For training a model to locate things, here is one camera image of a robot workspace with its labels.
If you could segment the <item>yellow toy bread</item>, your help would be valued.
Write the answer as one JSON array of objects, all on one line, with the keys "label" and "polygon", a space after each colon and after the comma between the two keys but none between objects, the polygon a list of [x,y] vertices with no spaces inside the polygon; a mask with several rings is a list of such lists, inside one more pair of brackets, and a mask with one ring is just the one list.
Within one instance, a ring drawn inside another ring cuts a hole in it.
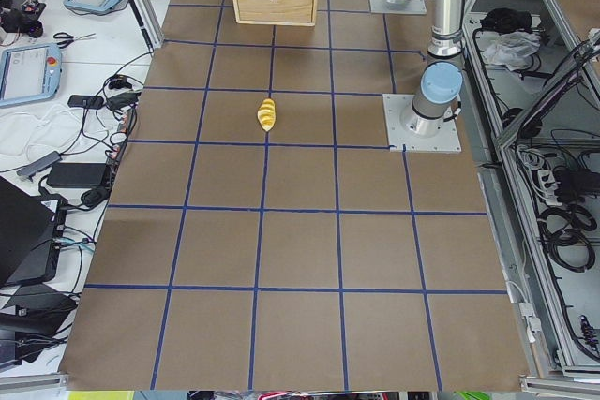
[{"label": "yellow toy bread", "polygon": [[276,103],[272,98],[266,98],[257,109],[257,120],[261,129],[268,133],[277,120]]}]

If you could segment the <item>black scissors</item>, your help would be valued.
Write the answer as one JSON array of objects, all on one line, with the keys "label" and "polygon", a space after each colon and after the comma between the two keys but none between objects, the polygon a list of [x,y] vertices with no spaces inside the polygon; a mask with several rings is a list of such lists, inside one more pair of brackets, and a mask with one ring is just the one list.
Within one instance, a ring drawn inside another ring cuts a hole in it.
[{"label": "black scissors", "polygon": [[67,32],[58,32],[55,33],[52,38],[56,40],[56,45],[59,49],[65,49],[77,41],[95,39],[96,35],[96,33],[91,33],[82,36],[73,36]]}]

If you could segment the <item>black phone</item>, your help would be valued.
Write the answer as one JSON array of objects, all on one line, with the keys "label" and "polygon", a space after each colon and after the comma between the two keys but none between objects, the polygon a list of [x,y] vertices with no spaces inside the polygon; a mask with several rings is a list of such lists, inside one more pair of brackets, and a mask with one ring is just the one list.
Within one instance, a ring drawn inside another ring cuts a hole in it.
[{"label": "black phone", "polygon": [[82,108],[88,110],[99,110],[104,105],[103,96],[71,95],[67,101],[70,108]]}]

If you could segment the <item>white crumpled cloth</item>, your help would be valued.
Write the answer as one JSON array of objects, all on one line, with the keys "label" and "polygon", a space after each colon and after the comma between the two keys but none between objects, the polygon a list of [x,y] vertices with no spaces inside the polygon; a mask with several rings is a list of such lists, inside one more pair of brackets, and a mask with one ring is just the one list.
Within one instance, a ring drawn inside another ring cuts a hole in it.
[{"label": "white crumpled cloth", "polygon": [[493,38],[482,56],[488,65],[515,71],[525,69],[540,46],[541,38],[537,34],[516,31]]}]

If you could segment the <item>blue teach pendant near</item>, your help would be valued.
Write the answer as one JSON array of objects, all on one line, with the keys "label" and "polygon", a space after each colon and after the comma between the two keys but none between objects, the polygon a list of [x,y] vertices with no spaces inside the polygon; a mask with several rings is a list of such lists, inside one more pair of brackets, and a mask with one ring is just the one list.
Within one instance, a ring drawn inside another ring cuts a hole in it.
[{"label": "blue teach pendant near", "polygon": [[62,52],[54,43],[4,50],[1,55],[1,107],[54,97],[61,72]]}]

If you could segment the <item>black power adapter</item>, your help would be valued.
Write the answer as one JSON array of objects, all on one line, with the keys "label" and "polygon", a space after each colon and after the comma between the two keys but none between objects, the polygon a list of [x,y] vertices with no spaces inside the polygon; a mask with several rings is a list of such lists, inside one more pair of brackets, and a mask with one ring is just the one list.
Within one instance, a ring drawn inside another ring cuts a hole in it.
[{"label": "black power adapter", "polygon": [[47,184],[56,188],[86,188],[102,185],[107,173],[104,163],[55,163]]}]

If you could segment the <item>black laptop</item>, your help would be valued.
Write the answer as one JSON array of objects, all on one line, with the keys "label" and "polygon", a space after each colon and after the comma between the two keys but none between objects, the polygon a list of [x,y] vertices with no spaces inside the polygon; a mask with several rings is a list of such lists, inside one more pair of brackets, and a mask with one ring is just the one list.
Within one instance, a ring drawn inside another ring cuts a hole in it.
[{"label": "black laptop", "polygon": [[1,180],[1,286],[27,286],[55,277],[67,201],[30,196]]}]

